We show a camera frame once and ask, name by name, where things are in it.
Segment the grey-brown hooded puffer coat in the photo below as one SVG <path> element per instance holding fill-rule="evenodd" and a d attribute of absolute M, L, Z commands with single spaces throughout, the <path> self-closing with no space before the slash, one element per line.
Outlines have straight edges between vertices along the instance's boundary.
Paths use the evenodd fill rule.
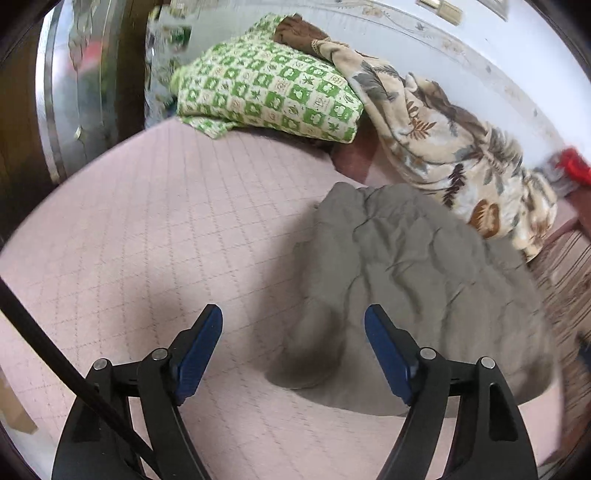
<path fill-rule="evenodd" d="M 521 253 L 410 186 L 335 184 L 297 259 L 304 301 L 266 373 L 276 386 L 329 407 L 405 414 L 363 329 L 373 304 L 447 359 L 493 358 L 518 403 L 554 379 L 550 327 Z"/>

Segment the beige wall switch plates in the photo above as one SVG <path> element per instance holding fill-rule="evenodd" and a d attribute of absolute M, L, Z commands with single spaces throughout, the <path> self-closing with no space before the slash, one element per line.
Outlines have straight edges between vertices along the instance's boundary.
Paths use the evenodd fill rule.
<path fill-rule="evenodd" d="M 416 4 L 454 26 L 462 22 L 463 11 L 446 0 L 417 0 Z"/>

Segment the brown knitted cloth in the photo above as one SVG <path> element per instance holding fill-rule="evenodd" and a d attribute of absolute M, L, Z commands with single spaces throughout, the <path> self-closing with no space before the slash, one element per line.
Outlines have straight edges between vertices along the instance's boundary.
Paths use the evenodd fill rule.
<path fill-rule="evenodd" d="M 317 57 L 318 53 L 312 48 L 312 43 L 327 39 L 329 39 L 327 33 L 304 21 L 300 14 L 284 17 L 273 34 L 274 42 Z"/>

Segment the stained glass wooden door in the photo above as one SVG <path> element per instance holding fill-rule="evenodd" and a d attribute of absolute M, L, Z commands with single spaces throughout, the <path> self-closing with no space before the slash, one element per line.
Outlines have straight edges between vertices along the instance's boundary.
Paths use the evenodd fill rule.
<path fill-rule="evenodd" d="M 1 4 L 1 238 L 58 185 L 144 127 L 157 1 Z"/>

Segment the leaf print beige blanket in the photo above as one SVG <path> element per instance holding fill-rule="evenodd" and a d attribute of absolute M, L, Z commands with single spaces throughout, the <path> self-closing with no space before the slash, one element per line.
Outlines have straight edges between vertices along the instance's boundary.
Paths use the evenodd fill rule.
<path fill-rule="evenodd" d="M 508 238 L 535 258 L 556 219 L 557 196 L 523 164 L 519 142 L 452 104 L 435 81 L 329 39 L 311 43 L 363 103 L 401 177 L 485 238 Z"/>

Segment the green white patterned pillow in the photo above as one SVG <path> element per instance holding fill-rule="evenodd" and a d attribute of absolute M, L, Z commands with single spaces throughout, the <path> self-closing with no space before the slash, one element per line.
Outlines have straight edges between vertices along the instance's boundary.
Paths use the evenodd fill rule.
<path fill-rule="evenodd" d="M 352 143 L 363 104 L 332 64 L 273 41 L 283 17 L 267 14 L 174 71 L 176 115 L 212 139 L 262 127 Z"/>

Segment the grey cloth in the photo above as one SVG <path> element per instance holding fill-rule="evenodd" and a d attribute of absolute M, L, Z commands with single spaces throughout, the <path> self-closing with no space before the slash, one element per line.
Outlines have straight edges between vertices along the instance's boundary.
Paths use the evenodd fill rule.
<path fill-rule="evenodd" d="M 565 198 L 576 191 L 579 184 L 567 175 L 566 170 L 559 163 L 560 155 L 554 154 L 536 170 L 546 178 L 559 198 Z"/>

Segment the red cloth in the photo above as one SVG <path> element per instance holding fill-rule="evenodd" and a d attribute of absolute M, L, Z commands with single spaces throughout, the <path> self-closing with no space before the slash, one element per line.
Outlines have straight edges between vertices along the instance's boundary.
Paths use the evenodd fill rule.
<path fill-rule="evenodd" d="M 558 155 L 558 167 L 580 185 L 591 186 L 591 168 L 577 149 L 569 147 Z"/>

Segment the floral patterned curtain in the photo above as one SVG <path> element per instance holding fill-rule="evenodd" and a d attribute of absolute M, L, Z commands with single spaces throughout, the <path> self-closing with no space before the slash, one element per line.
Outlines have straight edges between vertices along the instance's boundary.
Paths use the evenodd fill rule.
<path fill-rule="evenodd" d="M 187 62 L 192 27 L 185 1 L 170 1 L 148 14 L 145 33 L 144 128 L 172 116 L 176 100 L 169 90 L 172 74 Z"/>

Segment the striped floral beige cushion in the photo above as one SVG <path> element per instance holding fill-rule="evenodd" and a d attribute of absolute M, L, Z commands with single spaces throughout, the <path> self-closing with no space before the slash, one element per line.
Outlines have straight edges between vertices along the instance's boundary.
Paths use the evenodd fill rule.
<path fill-rule="evenodd" d="M 543 297 L 563 370 L 572 368 L 578 356 L 578 335 L 590 340 L 590 240 L 571 230 L 530 263 Z"/>

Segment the pink quilted bed mattress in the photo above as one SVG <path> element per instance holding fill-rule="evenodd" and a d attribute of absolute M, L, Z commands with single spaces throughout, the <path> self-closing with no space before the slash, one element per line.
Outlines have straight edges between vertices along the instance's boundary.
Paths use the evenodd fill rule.
<path fill-rule="evenodd" d="M 342 176 L 322 153 L 168 120 L 57 188 L 3 249 L 1 275 L 68 360 L 138 361 L 209 303 L 223 332 L 180 409 L 216 479 L 373 479 L 397 417 L 332 409 L 263 376 L 298 301 L 294 246 Z"/>

